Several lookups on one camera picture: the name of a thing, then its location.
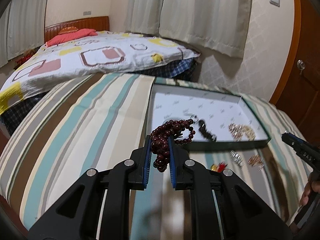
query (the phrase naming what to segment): tray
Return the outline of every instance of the tray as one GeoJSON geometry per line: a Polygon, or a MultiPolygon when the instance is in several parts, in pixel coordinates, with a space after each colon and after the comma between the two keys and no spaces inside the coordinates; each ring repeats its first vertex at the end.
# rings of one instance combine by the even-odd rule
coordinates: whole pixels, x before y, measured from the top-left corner
{"type": "MultiPolygon", "coordinates": [[[[217,135],[217,141],[203,138],[199,126],[193,124],[196,134],[192,143],[183,146],[189,151],[249,150],[263,148],[270,141],[270,135],[242,97],[159,84],[151,90],[146,134],[170,119],[189,119],[191,114],[205,121],[207,130],[217,135]],[[228,129],[231,123],[249,125],[255,132],[255,140],[249,141],[243,135],[241,141],[234,141],[228,129]]],[[[185,130],[183,137],[187,138],[188,134],[185,130]]]]}

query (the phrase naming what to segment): blue plaid fabric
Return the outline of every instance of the blue plaid fabric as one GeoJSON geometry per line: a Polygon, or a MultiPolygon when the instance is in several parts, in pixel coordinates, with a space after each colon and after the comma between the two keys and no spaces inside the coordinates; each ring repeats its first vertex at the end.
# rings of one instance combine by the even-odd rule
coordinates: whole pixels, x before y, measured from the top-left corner
{"type": "Polygon", "coordinates": [[[155,76],[155,77],[173,78],[189,70],[194,62],[195,60],[193,58],[184,59],[184,60],[175,60],[165,66],[140,70],[134,73],[148,75],[148,76],[155,76]]]}
{"type": "MultiPolygon", "coordinates": [[[[196,68],[196,61],[193,58],[172,61],[161,67],[136,71],[134,73],[148,76],[177,78],[180,80],[191,81],[192,74],[196,68]]],[[[22,120],[27,116],[31,109],[43,98],[46,93],[36,95],[10,107],[0,116],[0,122],[4,124],[10,135],[14,133],[22,120]]]]}
{"type": "Polygon", "coordinates": [[[31,109],[46,95],[47,92],[27,98],[22,102],[10,107],[0,116],[0,122],[7,128],[10,135],[18,128],[22,120],[31,109]]]}

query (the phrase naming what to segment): orange pillow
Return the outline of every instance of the orange pillow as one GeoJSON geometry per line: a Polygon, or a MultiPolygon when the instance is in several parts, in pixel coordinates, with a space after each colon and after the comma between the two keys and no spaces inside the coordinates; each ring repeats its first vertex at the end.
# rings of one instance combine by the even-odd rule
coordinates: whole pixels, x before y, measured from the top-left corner
{"type": "Polygon", "coordinates": [[[75,33],[78,30],[77,27],[65,27],[61,31],[59,31],[58,35],[66,34],[66,33],[75,33]]]}
{"type": "Polygon", "coordinates": [[[57,35],[51,40],[47,41],[45,45],[48,48],[53,45],[59,45],[67,41],[72,41],[72,40],[76,40],[76,39],[87,37],[87,36],[97,36],[97,35],[98,34],[94,29],[81,29],[75,33],[66,33],[66,34],[57,35]]]}

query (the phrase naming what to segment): dark red bead necklace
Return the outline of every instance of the dark red bead necklace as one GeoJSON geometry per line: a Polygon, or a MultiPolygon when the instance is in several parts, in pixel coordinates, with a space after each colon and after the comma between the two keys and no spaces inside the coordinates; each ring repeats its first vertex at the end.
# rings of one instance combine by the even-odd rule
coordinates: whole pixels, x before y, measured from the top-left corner
{"type": "Polygon", "coordinates": [[[167,165],[170,162],[170,150],[168,145],[168,137],[173,136],[175,139],[182,137],[182,131],[188,129],[190,134],[188,138],[183,140],[175,140],[176,145],[183,145],[192,142],[193,135],[196,131],[190,126],[193,124],[192,119],[174,121],[170,120],[165,122],[163,125],[158,126],[150,134],[151,151],[157,155],[157,159],[153,163],[153,167],[157,168],[158,171],[164,172],[167,169],[167,165]]]}

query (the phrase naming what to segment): bed headboard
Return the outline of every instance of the bed headboard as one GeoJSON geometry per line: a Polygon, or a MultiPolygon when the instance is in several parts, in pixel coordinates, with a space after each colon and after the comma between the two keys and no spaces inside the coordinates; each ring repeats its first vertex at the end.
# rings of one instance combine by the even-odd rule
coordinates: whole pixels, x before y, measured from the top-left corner
{"type": "Polygon", "coordinates": [[[96,31],[108,31],[109,30],[109,17],[90,17],[72,20],[68,22],[58,23],[44,28],[44,42],[51,40],[57,36],[59,31],[65,27],[77,27],[78,29],[95,29],[96,31]]]}

